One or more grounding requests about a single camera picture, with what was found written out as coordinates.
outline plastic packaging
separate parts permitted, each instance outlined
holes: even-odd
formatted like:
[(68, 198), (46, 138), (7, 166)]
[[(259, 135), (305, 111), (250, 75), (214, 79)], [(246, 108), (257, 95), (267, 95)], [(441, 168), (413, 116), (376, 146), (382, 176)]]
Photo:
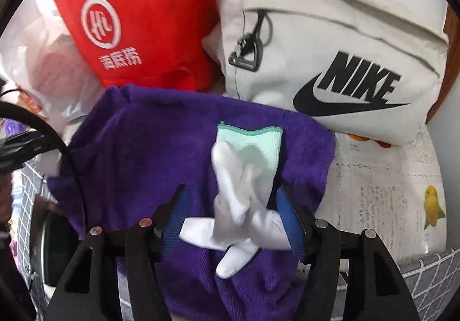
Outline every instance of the plastic packaging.
[(104, 88), (79, 53), (58, 14), (42, 15), (24, 0), (0, 38), (6, 75), (30, 94), (43, 114), (67, 121), (88, 114)]
[(352, 233), (374, 229), (398, 263), (445, 250), (446, 201), (426, 126), (404, 146), (335, 136), (336, 157), (315, 217)]

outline red bag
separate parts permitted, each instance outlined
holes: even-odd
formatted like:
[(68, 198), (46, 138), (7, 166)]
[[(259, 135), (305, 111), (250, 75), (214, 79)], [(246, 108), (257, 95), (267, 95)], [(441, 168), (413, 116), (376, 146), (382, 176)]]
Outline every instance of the red bag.
[(55, 0), (104, 86), (204, 90), (214, 81), (201, 40), (218, 22), (215, 0)]

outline wire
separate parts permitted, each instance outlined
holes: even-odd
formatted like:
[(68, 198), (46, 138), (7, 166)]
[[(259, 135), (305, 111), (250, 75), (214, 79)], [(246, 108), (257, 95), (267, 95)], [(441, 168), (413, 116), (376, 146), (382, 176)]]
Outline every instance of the wire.
[(12, 93), (14, 91), (20, 91), (21, 93), (25, 93), (27, 94), (24, 90), (22, 89), (11, 89), (11, 90), (7, 90), (7, 91), (4, 91), (3, 93), (0, 94), (0, 98), (2, 98), (5, 94), (8, 94), (8, 93)]
[(56, 144), (57, 149), (62, 154), (63, 160), (67, 161), (68, 165), (70, 166), (70, 170), (73, 173), (78, 191), (80, 192), (81, 211), (83, 215), (83, 231), (85, 234), (88, 233), (88, 208), (86, 204), (85, 193), (83, 190), (83, 184), (81, 182), (80, 174), (72, 154), (70, 153), (67, 145), (62, 140), (61, 136), (56, 133), (56, 131), (42, 118), (15, 104), (0, 101), (0, 113), (4, 118), (22, 122), (32, 129), (38, 130), (44, 136), (49, 137), (50, 140)]

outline gray grid fabric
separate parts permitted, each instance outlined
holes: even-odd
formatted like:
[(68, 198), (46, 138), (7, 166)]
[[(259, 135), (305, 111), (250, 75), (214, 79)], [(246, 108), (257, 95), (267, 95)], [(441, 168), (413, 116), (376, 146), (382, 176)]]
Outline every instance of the gray grid fabric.
[[(307, 267), (303, 267), (303, 273), (307, 274)], [(420, 320), (434, 321), (444, 311), (450, 298), (459, 288), (460, 249), (430, 255), (423, 260), (403, 265), (400, 270), (412, 294)], [(331, 321), (342, 320), (346, 290), (346, 282), (339, 276)]]
[[(24, 185), (24, 197), (19, 214), (18, 226), (18, 262), (22, 276), (26, 283), (30, 282), (29, 264), (29, 234), (30, 216), (35, 194), (41, 186), (41, 175), (36, 171), (37, 163), (30, 161), (22, 170), (22, 183)], [(43, 197), (55, 200), (44, 182)], [(421, 321), (434, 321), (444, 310), (450, 298), (460, 285), (460, 248), (448, 250), (442, 254), (434, 254), (400, 267), (403, 278), (412, 294)], [(126, 278), (119, 273), (120, 304), (125, 321), (132, 320), (131, 304), (127, 289)], [(346, 299), (347, 285), (342, 277), (339, 277), (336, 299), (331, 321), (341, 321)], [(42, 283), (38, 280), (33, 282), (31, 290), (32, 300), (39, 313), (43, 314), (49, 303)]]
[[(32, 208), (34, 205), (35, 194), (40, 193), (40, 187), (42, 185), (43, 177), (36, 170), (37, 163), (30, 161), (25, 164), (22, 170), (22, 184), (24, 186), (24, 195), (22, 196), (22, 205), (19, 212), (19, 223), (18, 223), (18, 263), (19, 271), (22, 274), (27, 286), (30, 286), (30, 278), (32, 275), (30, 268), (30, 223)], [(43, 182), (43, 196), (44, 198), (55, 199), (51, 196), (48, 190), (46, 181)], [(46, 297), (43, 290), (43, 285), (39, 278), (36, 278), (32, 282), (32, 289), (30, 296), (34, 302), (35, 308), (37, 309), (38, 317), (42, 318), (44, 310), (48, 306), (49, 299)]]

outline yellow bird print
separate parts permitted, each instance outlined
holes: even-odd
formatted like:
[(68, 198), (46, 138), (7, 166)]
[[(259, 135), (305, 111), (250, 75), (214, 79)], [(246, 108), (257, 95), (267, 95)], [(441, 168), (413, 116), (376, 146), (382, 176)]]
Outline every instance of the yellow bird print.
[(435, 227), (440, 218), (446, 218), (446, 214), (439, 206), (438, 192), (434, 186), (428, 186), (425, 191), (425, 213), (426, 213), (426, 230), (429, 225)]

